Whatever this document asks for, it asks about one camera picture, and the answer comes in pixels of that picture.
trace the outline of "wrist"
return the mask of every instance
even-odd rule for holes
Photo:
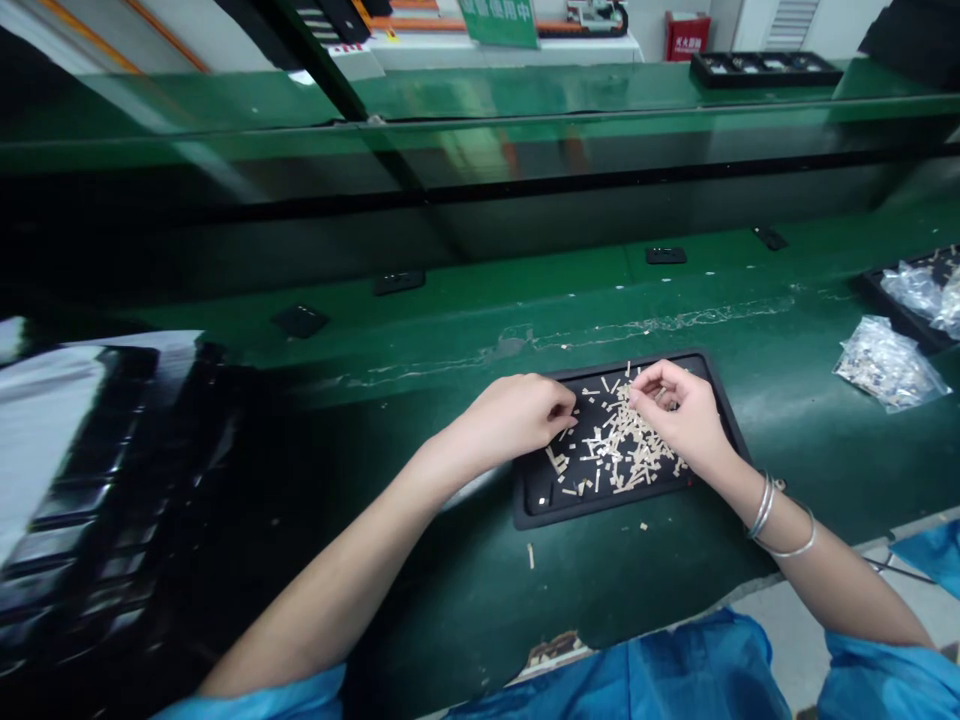
[[[715,490],[739,482],[746,473],[756,472],[732,447],[712,457],[704,467],[695,467],[694,471]]]
[[[409,487],[418,497],[438,507],[483,472],[463,454],[463,446],[445,433],[446,430],[421,445],[397,476],[401,486]]]

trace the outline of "white shelf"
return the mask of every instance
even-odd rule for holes
[[[640,45],[629,32],[620,38],[541,40],[539,50],[481,46],[466,33],[405,32],[392,41],[376,32],[364,49],[369,49],[387,72],[643,62]]]

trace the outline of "forearm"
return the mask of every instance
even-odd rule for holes
[[[286,685],[342,662],[360,639],[455,472],[421,449],[237,641],[200,687],[233,697]]]
[[[733,455],[704,474],[744,524],[752,526],[763,498],[764,478]],[[774,550],[790,552],[803,547],[810,533],[807,512],[777,493],[759,539]],[[893,588],[822,524],[817,524],[816,541],[809,550],[774,559],[826,629],[889,645],[933,647],[923,625]]]

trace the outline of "hand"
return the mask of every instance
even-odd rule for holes
[[[495,380],[466,411],[437,435],[468,469],[467,479],[515,457],[546,447],[577,424],[577,396],[542,375]]]
[[[673,403],[679,407],[670,412]],[[710,383],[669,360],[651,365],[630,383],[630,405],[705,480],[736,457]]]

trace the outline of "plastic bag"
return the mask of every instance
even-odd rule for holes
[[[942,291],[933,279],[930,268],[915,268],[901,260],[896,272],[883,271],[880,287],[927,322],[940,312]]]
[[[953,392],[917,350],[917,343],[899,335],[890,320],[864,315],[843,355],[836,375],[873,395],[888,413],[918,407]]]
[[[935,330],[943,330],[954,340],[960,340],[960,268],[953,271],[953,275],[943,286],[940,312],[930,323]]]

